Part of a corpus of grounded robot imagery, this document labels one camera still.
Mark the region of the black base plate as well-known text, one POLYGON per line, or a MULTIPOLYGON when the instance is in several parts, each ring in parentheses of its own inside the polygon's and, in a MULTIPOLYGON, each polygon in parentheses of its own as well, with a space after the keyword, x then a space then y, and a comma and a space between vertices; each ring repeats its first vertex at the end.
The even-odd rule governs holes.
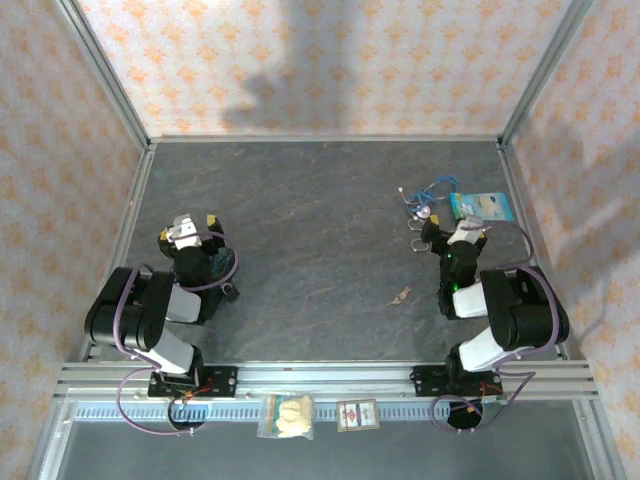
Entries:
POLYGON ((447 370, 445 365, 417 365, 413 367, 409 379, 418 397, 481 397, 504 393, 500 377, 491 371, 453 372, 447 370))
POLYGON ((234 366, 205 365, 198 372, 186 374, 151 374, 147 395, 149 398, 233 398, 237 387, 238 368, 234 366))

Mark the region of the blue snack packet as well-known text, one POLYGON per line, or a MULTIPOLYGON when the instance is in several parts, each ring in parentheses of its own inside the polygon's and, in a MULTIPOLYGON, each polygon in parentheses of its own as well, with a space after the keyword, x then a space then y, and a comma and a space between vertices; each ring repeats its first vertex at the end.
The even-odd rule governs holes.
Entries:
POLYGON ((450 193, 449 200, 456 219, 477 216, 483 221, 514 220, 507 196, 502 192, 462 194, 450 193))

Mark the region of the aluminium frame post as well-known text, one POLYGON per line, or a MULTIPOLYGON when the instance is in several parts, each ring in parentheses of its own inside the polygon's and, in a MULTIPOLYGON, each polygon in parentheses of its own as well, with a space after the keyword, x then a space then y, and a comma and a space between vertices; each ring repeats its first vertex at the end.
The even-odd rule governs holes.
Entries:
POLYGON ((524 92, 520 96, 497 144, 504 150, 521 128, 564 52, 574 38, 594 0, 571 0, 524 92))
POLYGON ((103 49, 79 0, 52 0, 66 22, 80 52, 96 76, 125 130, 136 146, 144 151, 150 137, 103 49))

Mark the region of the aluminium side frame rail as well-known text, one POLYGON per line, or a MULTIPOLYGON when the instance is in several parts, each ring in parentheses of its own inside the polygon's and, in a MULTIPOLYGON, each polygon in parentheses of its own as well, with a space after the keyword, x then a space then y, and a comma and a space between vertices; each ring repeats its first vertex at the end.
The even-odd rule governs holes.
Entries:
POLYGON ((119 266, 126 264, 127 255, 138 219, 142 199, 146 189, 148 177, 156 152, 157 145, 149 144, 140 154, 136 170, 133 175, 132 183, 128 191, 125 206, 121 214, 120 223, 116 235, 114 236, 113 250, 110 260, 104 271, 104 275, 97 287, 96 293, 99 294, 105 286, 111 272, 119 266))
POLYGON ((526 186, 522 180, 520 166, 513 151, 509 146, 504 146, 500 142, 496 143, 498 156, 507 179, 510 195, 514 205, 514 211, 520 226, 526 231, 532 245, 532 265, 543 268, 543 248, 536 245, 536 234, 539 232, 535 214, 530 209, 531 204, 526 186))

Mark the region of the clear bag of crackers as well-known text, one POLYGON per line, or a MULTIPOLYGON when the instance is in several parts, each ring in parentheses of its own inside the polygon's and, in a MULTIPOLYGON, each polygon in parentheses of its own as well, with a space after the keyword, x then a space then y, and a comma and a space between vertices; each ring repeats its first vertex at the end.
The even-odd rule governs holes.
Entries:
POLYGON ((312 440, 315 419, 312 395, 292 392, 265 394, 261 398, 257 437, 312 440))

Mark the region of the blue stethoscope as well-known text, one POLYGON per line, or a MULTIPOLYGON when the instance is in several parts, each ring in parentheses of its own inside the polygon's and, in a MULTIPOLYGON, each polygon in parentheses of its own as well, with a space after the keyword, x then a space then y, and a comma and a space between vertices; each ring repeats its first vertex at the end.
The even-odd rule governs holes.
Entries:
MULTIPOLYGON (((407 227, 412 232, 418 232, 419 236, 410 241, 410 248, 414 253, 431 252, 436 255, 440 251, 432 251, 428 244, 424 244, 421 240, 421 229, 424 221, 430 215, 437 215, 433 212, 433 207, 441 201, 448 198, 447 195, 437 196, 435 189, 439 185, 448 184, 453 188, 453 193, 459 192, 459 182, 453 176, 440 176, 437 177, 428 187, 418 189, 410 196, 406 196, 402 187, 398 188, 398 192, 402 198, 402 201, 406 207, 406 211, 409 215, 407 220, 407 227)), ((446 243, 451 234, 451 230, 444 230, 446 235, 446 243)))

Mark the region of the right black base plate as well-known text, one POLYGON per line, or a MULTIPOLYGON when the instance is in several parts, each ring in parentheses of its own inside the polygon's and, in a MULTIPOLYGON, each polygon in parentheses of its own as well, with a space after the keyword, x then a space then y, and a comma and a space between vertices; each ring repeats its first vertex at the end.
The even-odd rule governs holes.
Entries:
POLYGON ((418 397, 481 397, 504 393, 500 377, 491 371, 453 372, 447 370, 445 365, 417 365, 413 367, 409 379, 418 397))

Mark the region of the aluminium mounting rail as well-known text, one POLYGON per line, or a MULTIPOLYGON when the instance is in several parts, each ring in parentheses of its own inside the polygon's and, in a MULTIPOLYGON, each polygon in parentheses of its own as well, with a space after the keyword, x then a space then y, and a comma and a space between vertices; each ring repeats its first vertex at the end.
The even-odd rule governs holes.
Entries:
MULTIPOLYGON (((376 399, 408 401, 443 394, 437 386, 413 380, 415 361, 238 362, 231 382, 235 398, 263 393, 309 393, 318 401, 376 399)), ((134 371, 133 361, 66 363, 54 388, 58 398, 112 399, 119 386, 123 398, 147 396, 150 373, 134 371)), ((480 387, 470 396, 496 398, 515 393, 519 400, 594 400, 599 397, 594 374, 585 360, 520 360, 501 367, 493 377, 498 387, 480 387)))

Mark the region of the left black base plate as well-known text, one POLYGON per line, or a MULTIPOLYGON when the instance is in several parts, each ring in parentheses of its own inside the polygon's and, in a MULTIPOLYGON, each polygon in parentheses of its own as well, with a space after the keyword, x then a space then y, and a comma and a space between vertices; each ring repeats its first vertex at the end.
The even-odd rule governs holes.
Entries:
POLYGON ((151 374, 147 395, 149 398, 233 398, 237 387, 238 368, 234 366, 205 365, 198 372, 186 374, 151 374))

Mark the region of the playing card box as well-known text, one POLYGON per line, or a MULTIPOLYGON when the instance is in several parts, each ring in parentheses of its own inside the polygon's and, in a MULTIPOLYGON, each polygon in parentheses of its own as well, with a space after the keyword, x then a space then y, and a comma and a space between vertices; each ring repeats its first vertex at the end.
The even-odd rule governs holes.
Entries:
POLYGON ((339 432, 356 432, 380 428, 379 409, 375 399, 347 400, 336 403, 339 432))

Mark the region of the aluminium rear frame rail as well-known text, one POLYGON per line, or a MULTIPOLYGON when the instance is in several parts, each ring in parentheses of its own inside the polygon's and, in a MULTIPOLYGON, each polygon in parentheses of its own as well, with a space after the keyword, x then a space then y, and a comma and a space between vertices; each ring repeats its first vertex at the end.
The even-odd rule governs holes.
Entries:
POLYGON ((289 142, 492 142, 499 135, 169 135, 150 143, 289 143, 289 142))

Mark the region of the starry night tin box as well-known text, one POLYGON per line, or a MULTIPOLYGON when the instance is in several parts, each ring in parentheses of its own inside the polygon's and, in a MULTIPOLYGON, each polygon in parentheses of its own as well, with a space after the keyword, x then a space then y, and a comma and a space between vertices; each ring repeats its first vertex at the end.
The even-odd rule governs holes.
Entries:
POLYGON ((218 306, 223 300, 226 300, 221 291, 221 286, 228 282, 233 284, 233 276, 236 270, 236 255, 233 249, 229 247, 220 248, 212 257, 210 274, 214 286, 210 290, 210 299, 215 306, 218 306))

